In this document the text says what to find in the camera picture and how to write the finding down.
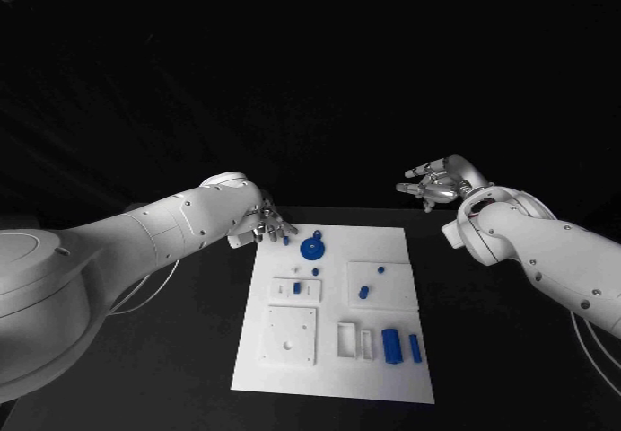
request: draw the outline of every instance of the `robotic hand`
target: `robotic hand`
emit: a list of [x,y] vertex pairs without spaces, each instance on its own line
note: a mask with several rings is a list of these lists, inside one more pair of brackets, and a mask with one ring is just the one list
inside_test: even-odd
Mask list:
[[621,337],[621,245],[557,220],[532,195],[496,186],[460,155],[405,172],[421,175],[418,185],[397,188],[425,200],[427,213],[463,199],[457,219],[443,227],[453,248],[466,246],[484,265],[516,260],[535,288]]
[[0,231],[0,403],[78,361],[123,291],[224,236],[234,248],[297,234],[240,172],[62,231]]

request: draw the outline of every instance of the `round hole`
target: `round hole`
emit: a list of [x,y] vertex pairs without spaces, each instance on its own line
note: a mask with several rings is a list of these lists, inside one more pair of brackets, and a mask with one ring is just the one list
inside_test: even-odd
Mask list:
[[62,256],[70,256],[70,255],[71,255],[70,250],[68,250],[68,249],[64,249],[62,247],[57,247],[57,248],[55,248],[55,252],[57,252],[58,254],[62,254]]

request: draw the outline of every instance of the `blue object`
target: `blue object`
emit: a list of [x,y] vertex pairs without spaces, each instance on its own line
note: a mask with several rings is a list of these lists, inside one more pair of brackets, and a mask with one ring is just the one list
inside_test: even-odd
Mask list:
[[369,286],[363,286],[359,293],[361,299],[366,299],[368,295],[369,295]]
[[314,231],[313,237],[307,238],[300,245],[301,256],[304,256],[306,260],[317,260],[323,256],[325,251],[322,232]]
[[411,334],[411,346],[412,346],[414,362],[421,363],[424,362],[424,359],[421,358],[421,348],[418,347],[418,338],[414,334]]
[[399,331],[392,328],[382,330],[382,340],[385,341],[386,363],[401,364],[404,356],[401,354]]

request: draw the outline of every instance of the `cable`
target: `cable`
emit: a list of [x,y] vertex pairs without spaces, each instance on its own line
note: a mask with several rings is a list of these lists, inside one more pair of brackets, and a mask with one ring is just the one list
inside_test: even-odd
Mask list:
[[156,295],[159,294],[159,291],[163,289],[163,287],[169,283],[169,280],[172,279],[172,274],[175,273],[175,270],[178,269],[178,265],[179,265],[179,260],[175,262],[175,267],[172,267],[172,273],[166,277],[166,280],[162,283],[162,286],[159,287],[159,290],[156,291],[156,293],[152,296],[149,296],[149,298],[146,299],[146,301],[142,304],[139,304],[134,308],[131,308],[130,310],[124,310],[123,312],[110,312],[108,316],[117,316],[118,314],[126,314],[129,312],[134,312],[140,307],[143,307],[143,305],[146,305],[149,303],[149,301],[156,297]]
[[621,391],[617,389],[616,385],[613,384],[611,380],[608,379],[608,377],[604,374],[604,371],[600,369],[598,365],[595,364],[595,361],[591,357],[591,353],[587,349],[585,346],[585,342],[582,341],[582,336],[580,335],[580,330],[578,330],[578,324],[577,324],[577,315],[574,314],[574,312],[569,312],[572,314],[572,321],[574,321],[574,329],[577,330],[577,336],[578,336],[578,341],[580,341],[580,345],[582,346],[582,350],[587,353],[587,357],[590,358],[590,361],[593,363],[593,366],[595,367],[595,370],[598,370],[600,375],[603,376],[605,382],[608,383],[608,385],[611,386],[613,390],[617,392],[617,395],[621,397]]
[[585,320],[585,323],[587,323],[587,326],[590,328],[591,335],[595,338],[595,342],[598,343],[600,349],[603,350],[604,354],[608,356],[608,359],[613,361],[613,363],[617,365],[617,367],[621,368],[621,364],[613,358],[613,355],[610,354],[608,350],[605,349],[605,347],[603,345],[603,342],[600,341],[598,336],[595,335],[595,331],[593,330],[591,322]]
[[140,285],[133,289],[133,292],[123,298],[123,301],[114,306],[114,308],[110,310],[108,315],[111,315],[118,309],[120,307],[127,303],[129,299],[133,297],[133,295],[136,294],[136,292],[139,291],[140,287],[143,286],[143,284],[146,283],[149,277],[152,277],[152,275],[149,274],[144,278],[143,281],[140,282]]

